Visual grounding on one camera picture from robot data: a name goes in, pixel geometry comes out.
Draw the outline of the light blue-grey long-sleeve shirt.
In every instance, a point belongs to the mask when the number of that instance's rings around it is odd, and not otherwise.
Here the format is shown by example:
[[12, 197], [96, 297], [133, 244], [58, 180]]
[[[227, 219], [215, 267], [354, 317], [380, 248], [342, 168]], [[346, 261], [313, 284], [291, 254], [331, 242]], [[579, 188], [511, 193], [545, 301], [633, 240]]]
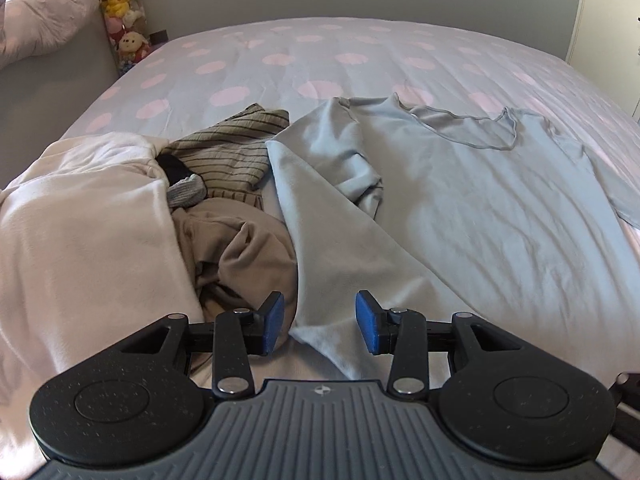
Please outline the light blue-grey long-sleeve shirt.
[[334, 99], [268, 143], [298, 263], [292, 336], [383, 378], [355, 297], [469, 311], [609, 384], [639, 367], [639, 182], [547, 118]]

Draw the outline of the tan brown garment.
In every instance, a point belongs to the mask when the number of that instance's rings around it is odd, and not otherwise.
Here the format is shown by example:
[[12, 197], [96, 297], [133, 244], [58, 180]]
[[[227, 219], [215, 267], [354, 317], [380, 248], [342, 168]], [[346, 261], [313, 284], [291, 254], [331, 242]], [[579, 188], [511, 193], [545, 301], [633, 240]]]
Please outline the tan brown garment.
[[280, 348], [297, 308], [297, 262], [285, 224], [226, 198], [178, 208], [171, 219], [206, 321], [235, 308], [256, 310], [272, 292], [280, 292], [285, 300]]

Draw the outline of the grey knit sock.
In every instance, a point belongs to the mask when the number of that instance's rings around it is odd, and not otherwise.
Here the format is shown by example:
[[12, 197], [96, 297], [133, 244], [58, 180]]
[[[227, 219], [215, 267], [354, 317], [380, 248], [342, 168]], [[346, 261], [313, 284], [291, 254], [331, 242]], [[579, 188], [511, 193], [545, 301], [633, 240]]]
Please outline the grey knit sock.
[[175, 184], [172, 184], [166, 193], [168, 207], [190, 208], [206, 199], [207, 188], [204, 180], [198, 174], [190, 174]]

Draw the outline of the cream white sweater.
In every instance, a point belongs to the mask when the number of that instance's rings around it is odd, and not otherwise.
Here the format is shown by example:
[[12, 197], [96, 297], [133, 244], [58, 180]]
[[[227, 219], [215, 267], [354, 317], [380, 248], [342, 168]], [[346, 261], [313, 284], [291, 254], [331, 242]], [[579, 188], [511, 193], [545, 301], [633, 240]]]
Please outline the cream white sweater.
[[1, 194], [1, 402], [169, 313], [203, 313], [155, 156], [112, 132], [51, 144]]

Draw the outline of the black garment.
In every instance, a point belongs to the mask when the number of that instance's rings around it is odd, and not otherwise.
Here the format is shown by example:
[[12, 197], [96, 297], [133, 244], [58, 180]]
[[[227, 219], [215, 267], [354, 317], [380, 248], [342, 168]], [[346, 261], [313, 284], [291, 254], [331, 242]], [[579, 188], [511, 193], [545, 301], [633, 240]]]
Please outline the black garment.
[[170, 186], [189, 179], [193, 172], [176, 156], [171, 154], [158, 154], [155, 157], [158, 166], [163, 170]]

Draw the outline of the brown striped garment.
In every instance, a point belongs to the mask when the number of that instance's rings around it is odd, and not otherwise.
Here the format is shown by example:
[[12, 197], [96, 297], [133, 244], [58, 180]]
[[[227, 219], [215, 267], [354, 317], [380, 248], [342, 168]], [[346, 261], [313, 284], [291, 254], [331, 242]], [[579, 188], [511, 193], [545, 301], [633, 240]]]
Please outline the brown striped garment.
[[167, 144], [174, 156], [200, 176], [208, 198], [226, 198], [262, 208], [259, 185], [270, 171], [266, 142], [288, 128], [286, 110], [255, 103], [216, 125]]

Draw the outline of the pink polka dot bedsheet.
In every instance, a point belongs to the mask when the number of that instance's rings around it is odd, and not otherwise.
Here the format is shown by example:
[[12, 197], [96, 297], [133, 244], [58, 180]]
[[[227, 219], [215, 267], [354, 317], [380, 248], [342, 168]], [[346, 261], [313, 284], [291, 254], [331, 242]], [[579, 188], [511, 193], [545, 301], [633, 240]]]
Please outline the pink polka dot bedsheet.
[[168, 42], [106, 89], [70, 136], [111, 131], [174, 140], [258, 103], [299, 118], [335, 98], [497, 117], [544, 116], [588, 146], [639, 198], [639, 129], [563, 61], [513, 42], [435, 25], [296, 18]]

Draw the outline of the white cabinet door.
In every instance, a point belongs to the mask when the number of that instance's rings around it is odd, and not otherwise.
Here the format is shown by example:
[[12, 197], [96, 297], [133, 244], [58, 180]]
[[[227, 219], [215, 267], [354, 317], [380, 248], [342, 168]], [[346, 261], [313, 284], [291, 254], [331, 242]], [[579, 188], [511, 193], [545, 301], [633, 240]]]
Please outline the white cabinet door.
[[639, 118], [639, 0], [582, 0], [568, 62]]

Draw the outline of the clear tube of plush toys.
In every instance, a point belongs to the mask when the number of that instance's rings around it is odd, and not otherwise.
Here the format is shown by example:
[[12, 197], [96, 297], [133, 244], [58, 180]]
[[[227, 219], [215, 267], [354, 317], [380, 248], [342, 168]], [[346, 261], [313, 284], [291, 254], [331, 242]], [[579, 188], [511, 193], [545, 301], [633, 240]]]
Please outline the clear tube of plush toys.
[[151, 52], [142, 0], [100, 0], [108, 41], [119, 75], [126, 74]]

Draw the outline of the dark wall socket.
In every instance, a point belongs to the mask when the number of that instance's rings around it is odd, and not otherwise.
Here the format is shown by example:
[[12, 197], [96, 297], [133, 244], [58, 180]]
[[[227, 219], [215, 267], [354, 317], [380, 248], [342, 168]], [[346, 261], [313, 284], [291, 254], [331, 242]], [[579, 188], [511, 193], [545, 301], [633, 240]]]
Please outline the dark wall socket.
[[150, 44], [152, 46], [160, 46], [161, 44], [166, 44], [169, 41], [168, 32], [166, 29], [159, 30], [158, 32], [152, 32], [149, 36]]

